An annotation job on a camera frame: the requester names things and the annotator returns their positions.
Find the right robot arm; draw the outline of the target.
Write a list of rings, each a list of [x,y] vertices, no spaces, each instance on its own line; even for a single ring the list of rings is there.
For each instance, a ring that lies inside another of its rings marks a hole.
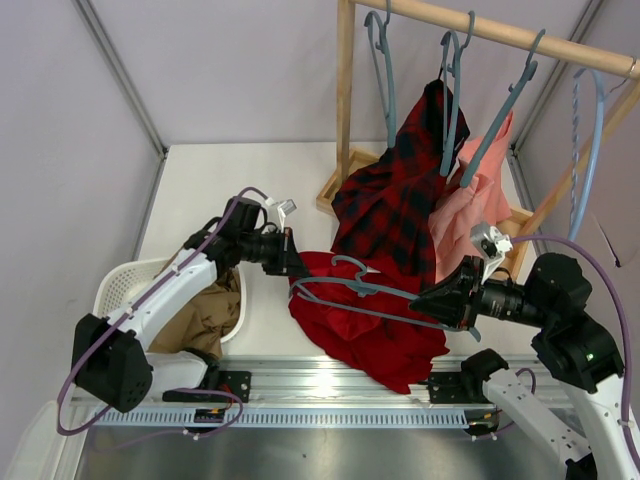
[[[446,327],[471,330],[478,316],[537,329],[531,346],[578,415],[577,433],[527,391],[492,349],[461,364],[461,388],[492,403],[547,455],[567,479],[636,479],[639,426],[625,397],[630,370],[609,331],[586,311],[592,286],[577,260],[559,253],[536,259],[526,282],[484,280],[484,262],[465,257],[443,282],[410,304]]]

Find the red skirt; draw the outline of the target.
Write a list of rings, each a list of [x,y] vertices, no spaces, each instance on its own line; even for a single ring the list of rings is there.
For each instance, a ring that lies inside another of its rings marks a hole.
[[[390,295],[358,298],[341,285],[307,287],[324,300],[432,322],[411,311],[405,300]],[[288,308],[309,340],[328,356],[365,372],[398,394],[409,394],[412,384],[430,375],[432,360],[449,353],[441,330],[319,305],[297,294],[289,300]]]

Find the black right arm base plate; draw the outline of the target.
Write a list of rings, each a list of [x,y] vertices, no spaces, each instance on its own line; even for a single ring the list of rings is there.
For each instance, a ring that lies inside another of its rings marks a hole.
[[[425,384],[434,404],[479,404],[484,400],[480,384],[465,372],[435,372]]]

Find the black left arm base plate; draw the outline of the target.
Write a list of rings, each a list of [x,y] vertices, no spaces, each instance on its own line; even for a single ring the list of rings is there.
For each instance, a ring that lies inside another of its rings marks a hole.
[[[236,395],[242,402],[249,401],[251,390],[252,374],[249,371],[221,371],[215,370],[213,373],[207,373],[197,386],[199,390],[215,390],[223,391]],[[189,393],[179,392],[176,390],[165,392],[162,395],[165,402],[181,402],[181,403],[229,403],[233,399],[227,398],[220,394],[206,393]]]

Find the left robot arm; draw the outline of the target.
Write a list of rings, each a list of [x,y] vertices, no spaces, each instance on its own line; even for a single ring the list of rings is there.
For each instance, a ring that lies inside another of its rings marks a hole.
[[[192,347],[152,353],[152,341],[198,293],[241,262],[271,276],[309,274],[284,217],[286,200],[263,207],[236,196],[223,216],[192,234],[175,259],[131,300],[104,317],[87,314],[76,325],[71,378],[107,406],[127,413],[148,396],[201,386],[212,365]]]

